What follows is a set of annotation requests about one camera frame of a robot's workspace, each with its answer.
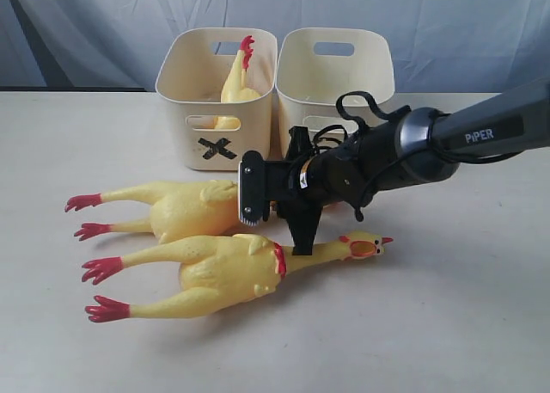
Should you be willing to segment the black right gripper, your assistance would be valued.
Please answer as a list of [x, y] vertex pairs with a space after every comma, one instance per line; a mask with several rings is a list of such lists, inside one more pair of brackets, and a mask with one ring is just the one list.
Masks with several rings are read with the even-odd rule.
[[307, 127], [293, 126], [284, 158], [264, 164], [264, 200], [286, 219], [293, 255], [313, 254], [324, 206], [345, 202], [356, 220], [364, 219], [362, 209], [370, 203], [370, 193], [365, 190], [360, 146], [366, 132], [327, 126], [311, 136]]

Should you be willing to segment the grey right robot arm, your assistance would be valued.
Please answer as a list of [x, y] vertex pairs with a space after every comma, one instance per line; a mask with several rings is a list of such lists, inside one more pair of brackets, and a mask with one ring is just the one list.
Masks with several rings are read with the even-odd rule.
[[345, 202], [363, 221], [377, 193], [449, 179], [462, 163], [481, 165], [515, 157], [549, 145], [549, 82], [540, 79], [510, 89], [454, 113], [434, 107], [400, 107], [383, 111], [373, 95], [356, 90], [382, 123], [370, 126], [335, 102], [343, 120], [357, 130], [334, 147], [320, 146], [318, 136], [294, 131], [295, 154], [265, 163], [257, 204], [242, 214], [267, 219], [274, 206], [285, 219], [295, 255], [311, 255], [324, 206]]

